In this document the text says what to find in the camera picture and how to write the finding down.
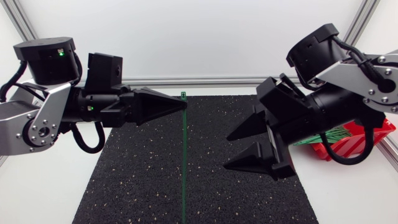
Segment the red basket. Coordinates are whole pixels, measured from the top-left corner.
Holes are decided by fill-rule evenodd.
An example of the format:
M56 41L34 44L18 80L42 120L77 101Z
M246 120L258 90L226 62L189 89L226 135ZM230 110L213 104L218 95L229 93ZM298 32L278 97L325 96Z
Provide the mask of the red basket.
M331 145L331 148L339 156L349 157L350 155L363 152L365 147L365 132L362 126L356 125L354 121L343 125L351 134L351 137L343 138ZM396 130L396 127L387 119L384 120L382 128L374 129L374 145L379 143L390 132ZM331 157L326 152L322 143L311 144L320 159L330 161Z

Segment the bolt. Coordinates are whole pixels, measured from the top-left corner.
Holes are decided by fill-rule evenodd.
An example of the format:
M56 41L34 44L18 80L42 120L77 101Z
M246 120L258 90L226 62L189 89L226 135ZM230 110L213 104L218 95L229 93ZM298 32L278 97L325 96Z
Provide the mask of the bolt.
M377 61L379 63L384 63L384 62L386 62L386 58L385 58L385 56L380 56Z
M386 75L391 75L391 68L387 68L386 71L384 72Z

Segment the speckled mat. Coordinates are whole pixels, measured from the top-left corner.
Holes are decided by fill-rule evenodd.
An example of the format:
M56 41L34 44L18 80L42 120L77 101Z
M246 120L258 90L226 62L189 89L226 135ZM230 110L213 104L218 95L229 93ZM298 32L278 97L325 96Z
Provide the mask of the speckled mat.
M222 168L261 136L225 136L255 96L188 97L187 223L317 223L297 177ZM181 223L182 112L113 129L74 223Z

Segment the white background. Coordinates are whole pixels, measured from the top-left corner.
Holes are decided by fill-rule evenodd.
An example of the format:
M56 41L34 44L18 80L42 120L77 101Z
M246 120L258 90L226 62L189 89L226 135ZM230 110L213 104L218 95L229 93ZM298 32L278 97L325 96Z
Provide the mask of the white background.
M124 78L295 75L287 52L334 23L343 38L361 0L20 0L40 38L73 37L123 57Z

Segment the green object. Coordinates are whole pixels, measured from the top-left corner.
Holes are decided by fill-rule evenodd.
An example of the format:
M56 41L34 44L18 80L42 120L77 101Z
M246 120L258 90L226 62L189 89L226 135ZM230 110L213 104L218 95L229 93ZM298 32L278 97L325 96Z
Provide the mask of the green object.
M352 134L342 126L333 128L333 129L327 131L325 134L326 134L326 138L328 139L328 143L330 143L330 144L334 144L334 143L338 142L339 140L342 140L343 138L352 136ZM306 140L297 142L294 145L298 146L301 144L313 144L313 143L321 143L321 142L322 142L322 139L319 136L319 134L317 134L317 135L310 137Z
M187 94L181 92L181 100L187 100ZM182 139L182 223L186 224L185 216L185 191L187 185L187 110L182 111L182 126L183 126L183 139Z

